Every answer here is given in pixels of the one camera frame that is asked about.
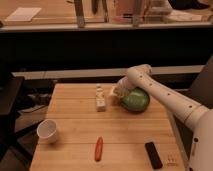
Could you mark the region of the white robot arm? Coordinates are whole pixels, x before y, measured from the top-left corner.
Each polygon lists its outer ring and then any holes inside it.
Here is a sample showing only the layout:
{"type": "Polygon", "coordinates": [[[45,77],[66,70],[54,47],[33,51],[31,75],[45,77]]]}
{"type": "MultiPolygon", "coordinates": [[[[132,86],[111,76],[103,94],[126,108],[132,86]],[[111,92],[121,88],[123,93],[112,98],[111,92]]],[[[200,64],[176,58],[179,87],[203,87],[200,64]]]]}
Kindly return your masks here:
{"type": "Polygon", "coordinates": [[[188,171],[213,171],[213,109],[155,81],[148,64],[130,67],[116,85],[124,95],[138,87],[158,100],[193,132],[188,171]]]}

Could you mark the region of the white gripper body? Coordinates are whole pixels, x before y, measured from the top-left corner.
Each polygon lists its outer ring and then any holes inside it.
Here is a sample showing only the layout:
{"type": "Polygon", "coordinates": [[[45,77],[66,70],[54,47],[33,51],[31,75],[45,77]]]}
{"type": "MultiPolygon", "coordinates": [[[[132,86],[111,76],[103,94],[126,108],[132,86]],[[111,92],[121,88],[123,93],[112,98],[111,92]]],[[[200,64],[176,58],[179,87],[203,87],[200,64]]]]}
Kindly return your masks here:
{"type": "Polygon", "coordinates": [[[130,83],[126,77],[123,77],[122,79],[118,81],[116,93],[119,96],[126,96],[134,88],[135,86],[132,83],[130,83]]]}

